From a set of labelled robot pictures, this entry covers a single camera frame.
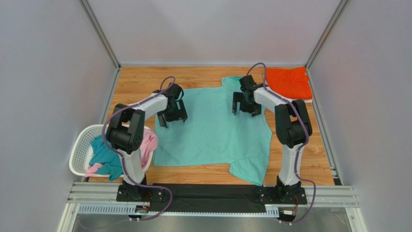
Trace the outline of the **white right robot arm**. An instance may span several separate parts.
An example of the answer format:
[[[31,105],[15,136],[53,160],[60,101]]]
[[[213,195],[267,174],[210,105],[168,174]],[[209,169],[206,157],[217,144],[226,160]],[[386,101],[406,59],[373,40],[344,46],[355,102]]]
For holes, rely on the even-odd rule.
[[[299,178],[301,153],[312,133],[304,100],[288,99],[265,84],[257,84],[251,75],[239,80],[240,91],[233,93],[232,112],[238,110],[257,116],[262,107],[275,115],[276,136],[282,145],[282,161],[274,187],[261,187],[263,203],[307,204],[305,189]]]

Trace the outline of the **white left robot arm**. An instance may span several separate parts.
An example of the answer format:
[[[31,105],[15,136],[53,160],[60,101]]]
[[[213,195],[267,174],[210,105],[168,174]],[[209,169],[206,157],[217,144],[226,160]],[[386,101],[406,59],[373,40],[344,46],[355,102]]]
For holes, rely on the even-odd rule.
[[[132,104],[118,104],[102,130],[104,143],[116,152],[123,169],[123,182],[118,188],[118,202],[143,202],[149,200],[152,187],[147,185],[146,172],[139,156],[143,143],[145,121],[156,115],[159,124],[186,121],[188,116],[183,103],[184,92],[177,84],[156,90],[146,99]]]

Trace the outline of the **light teal t-shirt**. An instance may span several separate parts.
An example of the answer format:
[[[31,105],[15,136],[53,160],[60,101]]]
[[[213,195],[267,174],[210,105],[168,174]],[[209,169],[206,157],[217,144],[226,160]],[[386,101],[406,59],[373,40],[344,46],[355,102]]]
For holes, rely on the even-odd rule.
[[[232,112],[233,94],[240,91],[240,77],[221,80],[220,87],[184,90],[186,121],[155,123],[158,147],[154,165],[159,167],[228,164],[229,173],[262,185],[270,160],[272,131],[265,116]]]

